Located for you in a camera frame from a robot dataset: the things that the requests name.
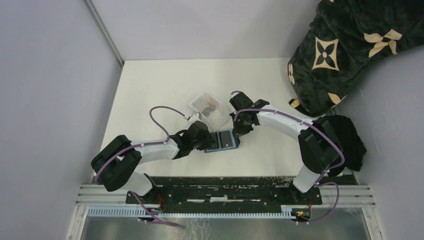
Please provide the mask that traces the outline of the blue leather card holder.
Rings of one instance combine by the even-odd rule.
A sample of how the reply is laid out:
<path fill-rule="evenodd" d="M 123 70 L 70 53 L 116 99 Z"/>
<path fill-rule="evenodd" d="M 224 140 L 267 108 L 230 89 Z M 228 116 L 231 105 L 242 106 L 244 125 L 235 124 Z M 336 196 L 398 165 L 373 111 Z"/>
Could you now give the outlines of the blue leather card holder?
<path fill-rule="evenodd" d="M 204 153 L 214 153 L 226 150 L 237 149 L 240 146 L 240 139 L 234 133 L 234 129 L 210 132 L 210 136 L 215 143 L 204 150 Z"/>

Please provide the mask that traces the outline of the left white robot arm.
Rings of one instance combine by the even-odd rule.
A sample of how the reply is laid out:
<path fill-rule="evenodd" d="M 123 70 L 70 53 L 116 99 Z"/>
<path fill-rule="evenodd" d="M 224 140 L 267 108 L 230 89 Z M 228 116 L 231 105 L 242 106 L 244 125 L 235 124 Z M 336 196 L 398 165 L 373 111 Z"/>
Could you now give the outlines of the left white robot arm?
<path fill-rule="evenodd" d="M 158 191 L 146 173 L 136 172 L 136 167 L 157 160 L 176 160 L 192 151 L 212 147 L 216 141 L 207 125 L 193 122 L 188 129 L 169 135 L 164 140 L 132 141 L 124 134 L 115 137 L 91 161 L 96 173 L 94 183 L 108 192 L 120 189 L 133 192 L 145 203 L 156 200 Z"/>

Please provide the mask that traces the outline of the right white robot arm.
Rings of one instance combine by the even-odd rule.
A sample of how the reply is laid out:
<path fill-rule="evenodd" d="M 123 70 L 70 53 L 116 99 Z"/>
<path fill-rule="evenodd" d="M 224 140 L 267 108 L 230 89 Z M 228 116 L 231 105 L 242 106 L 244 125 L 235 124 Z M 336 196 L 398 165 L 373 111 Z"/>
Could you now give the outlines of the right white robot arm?
<path fill-rule="evenodd" d="M 343 146 L 328 117 L 309 119 L 297 117 L 277 109 L 268 101 L 252 101 L 242 91 L 233 91 L 229 100 L 235 112 L 230 116 L 235 135 L 250 133 L 255 126 L 278 131 L 298 143 L 302 167 L 290 184 L 289 199 L 302 204 L 309 198 L 309 190 L 318 185 L 325 173 L 345 162 Z"/>

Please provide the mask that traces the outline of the clear plastic card box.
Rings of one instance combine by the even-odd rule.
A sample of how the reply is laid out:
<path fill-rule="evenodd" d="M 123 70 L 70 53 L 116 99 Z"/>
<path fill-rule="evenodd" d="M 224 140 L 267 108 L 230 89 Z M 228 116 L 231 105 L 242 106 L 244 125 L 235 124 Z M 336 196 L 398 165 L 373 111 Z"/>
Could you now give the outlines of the clear plastic card box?
<path fill-rule="evenodd" d="M 201 120 L 211 131 L 220 131 L 230 128 L 230 113 L 228 104 L 223 103 L 213 94 L 202 92 L 192 99 L 188 106 L 196 113 L 200 113 Z"/>

